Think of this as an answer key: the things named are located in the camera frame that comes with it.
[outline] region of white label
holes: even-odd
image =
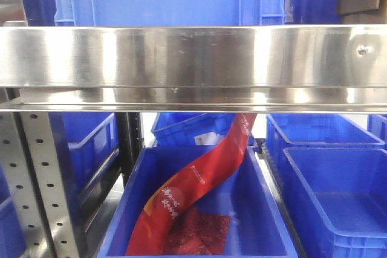
[[[224,138],[221,134],[209,132],[195,136],[196,145],[217,145]]]

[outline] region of screw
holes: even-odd
[[[359,53],[359,55],[361,56],[364,56],[366,53],[368,53],[368,48],[367,47],[364,47],[364,46],[361,46],[357,52]]]

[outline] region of red packet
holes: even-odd
[[[153,194],[133,229],[126,255],[162,255],[177,217],[241,165],[255,117],[253,113],[237,114],[217,147],[181,169]]]

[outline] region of metal shelf rail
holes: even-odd
[[[382,112],[387,26],[6,27],[0,111]]]

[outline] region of shelving unit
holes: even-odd
[[[0,157],[10,186],[24,183],[14,203],[31,258],[92,256],[86,229],[143,147],[138,112],[387,109],[387,25],[4,27],[0,56]],[[119,154],[90,199],[74,187],[60,111],[117,113]]]

